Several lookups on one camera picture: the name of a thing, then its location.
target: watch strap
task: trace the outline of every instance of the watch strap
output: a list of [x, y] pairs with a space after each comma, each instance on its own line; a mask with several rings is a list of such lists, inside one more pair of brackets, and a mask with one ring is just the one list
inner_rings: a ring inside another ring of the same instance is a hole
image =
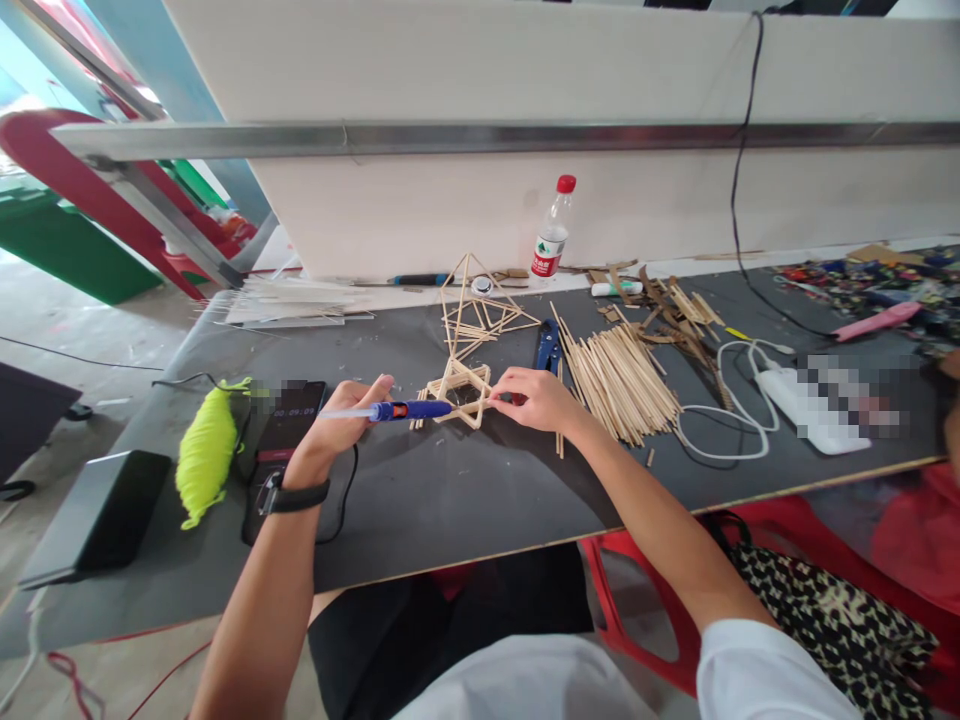
[[257, 503], [257, 512], [260, 515], [273, 513], [291, 513], [316, 507], [327, 499], [330, 492], [330, 478], [320, 485], [303, 488], [302, 490], [284, 490], [283, 471], [276, 470], [267, 477], [260, 492], [261, 502]]

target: hand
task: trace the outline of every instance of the hand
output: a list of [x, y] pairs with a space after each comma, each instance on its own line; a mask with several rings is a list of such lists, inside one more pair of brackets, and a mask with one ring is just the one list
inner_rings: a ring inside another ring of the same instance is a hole
[[[500, 399], [503, 393], [526, 395], [527, 401], [513, 405]], [[493, 386], [490, 407], [521, 425], [564, 435], [569, 428], [593, 419], [556, 375], [530, 368], [509, 368]]]
[[960, 350], [951, 350], [940, 361], [940, 372], [954, 380], [960, 380]]
[[[391, 402], [392, 387], [392, 375], [381, 375], [372, 386], [345, 380], [337, 385], [323, 409], [348, 410], [370, 407], [377, 402]], [[306, 437], [300, 441], [294, 456], [309, 457], [320, 464], [330, 464], [337, 455], [349, 450], [370, 425], [366, 418], [318, 417], [313, 421]]]

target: table surface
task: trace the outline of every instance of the table surface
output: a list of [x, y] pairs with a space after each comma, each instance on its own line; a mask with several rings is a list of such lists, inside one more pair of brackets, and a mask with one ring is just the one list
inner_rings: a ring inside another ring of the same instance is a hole
[[[794, 316], [825, 331], [844, 324], [829, 309], [802, 293], [776, 289], [769, 272], [751, 271], [755, 284]], [[859, 368], [865, 381], [885, 381], [895, 409], [909, 411], [899, 437], [875, 440], [866, 451], [839, 457], [817, 453], [789, 425], [770, 437], [767, 457], [709, 461], [691, 454], [673, 435], [649, 438], [656, 448], [651, 471], [693, 512], [735, 505], [813, 487], [850, 482], [917, 467], [943, 455], [935, 383], [916, 370], [914, 344], [887, 332], [866, 341], [831, 346], [798, 331], [763, 306], [735, 273], [681, 280], [700, 292], [732, 327], [754, 337], [790, 345], [798, 353], [827, 352], [842, 367]], [[550, 317], [553, 300], [578, 336], [600, 331], [605, 321], [584, 290], [519, 298], [536, 317]], [[236, 381], [247, 375], [273, 388], [285, 380], [346, 379], [371, 382], [381, 372], [397, 382], [394, 396], [415, 397], [443, 372], [440, 308], [387, 310], [373, 320], [344, 327], [274, 331], [273, 336], [215, 325], [216, 300], [190, 332], [165, 379], [210, 372]], [[636, 319], [646, 310], [626, 309]], [[469, 358], [487, 363], [494, 377], [510, 365], [529, 366], [536, 328], [485, 343]], [[668, 386], [684, 404], [716, 405], [698, 367], [672, 346], [658, 347]], [[747, 377], [744, 357], [730, 363], [728, 384], [748, 411], [764, 418], [765, 408]], [[112, 452], [143, 449], [176, 458], [180, 438], [209, 387], [157, 387], [130, 422]], [[747, 452], [757, 442], [741, 429], [725, 427], [695, 412], [684, 414], [694, 442], [714, 453]], [[256, 437], [251, 424], [248, 433]], [[634, 450], [645, 460], [647, 450]], [[335, 512], [352, 457], [341, 458], [321, 517], [321, 534]], [[165, 625], [223, 611], [249, 549], [240, 540], [245, 486], [227, 483], [227, 498], [194, 530], [184, 532], [184, 511], [171, 476], [157, 503], [140, 554], [129, 567], [74, 585], [51, 588], [44, 605], [41, 644], [45, 650]], [[598, 480], [578, 452], [555, 453], [552, 434], [520, 427], [490, 412], [470, 431], [458, 421], [428, 422], [411, 432], [407, 423], [373, 428], [360, 443], [360, 464], [340, 536], [315, 553], [317, 591], [375, 582], [427, 569], [468, 562], [621, 527]], [[29, 592], [18, 592], [0, 617], [0, 658], [23, 655]]]

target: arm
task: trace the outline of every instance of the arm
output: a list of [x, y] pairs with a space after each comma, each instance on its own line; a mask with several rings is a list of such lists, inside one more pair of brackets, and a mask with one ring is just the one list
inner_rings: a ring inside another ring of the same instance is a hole
[[[501, 393], [522, 393], [520, 407]], [[510, 368], [493, 388], [490, 405], [521, 425], [562, 433], [590, 463], [640, 551], [680, 598], [702, 633], [725, 618], [777, 627], [713, 538], [544, 371]]]
[[[366, 407], [389, 398], [393, 378], [373, 387], [340, 383], [326, 407]], [[336, 456], [370, 423], [318, 418], [287, 466], [283, 487], [318, 485]], [[270, 515], [230, 597], [190, 717], [281, 718], [307, 633], [320, 507]]]
[[[953, 350], [940, 362], [940, 370], [947, 377], [960, 380], [960, 350]], [[947, 441], [947, 454], [953, 467], [953, 477], [960, 482], [960, 393], [943, 423], [943, 434]]]

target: metal rail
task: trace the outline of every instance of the metal rail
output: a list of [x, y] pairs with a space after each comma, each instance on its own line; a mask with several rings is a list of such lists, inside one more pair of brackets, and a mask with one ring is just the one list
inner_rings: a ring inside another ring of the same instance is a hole
[[54, 20], [53, 16], [38, 5], [34, 0], [18, 0], [23, 9], [30, 17], [50, 36], [56, 40], [60, 46], [72, 55], [81, 65], [100, 78], [101, 82], [108, 85], [123, 101], [134, 109], [141, 117], [147, 120], [164, 120], [167, 114], [156, 103], [152, 103], [141, 95], [137, 89], [121, 77], [118, 73], [101, 60], [97, 55], [89, 50], [86, 45], [77, 40], [69, 30]]
[[[338, 157], [461, 153], [721, 150], [738, 124], [639, 123], [131, 123], [63, 125], [53, 134], [94, 162], [169, 158]], [[960, 143], [960, 122], [751, 125], [751, 148]]]

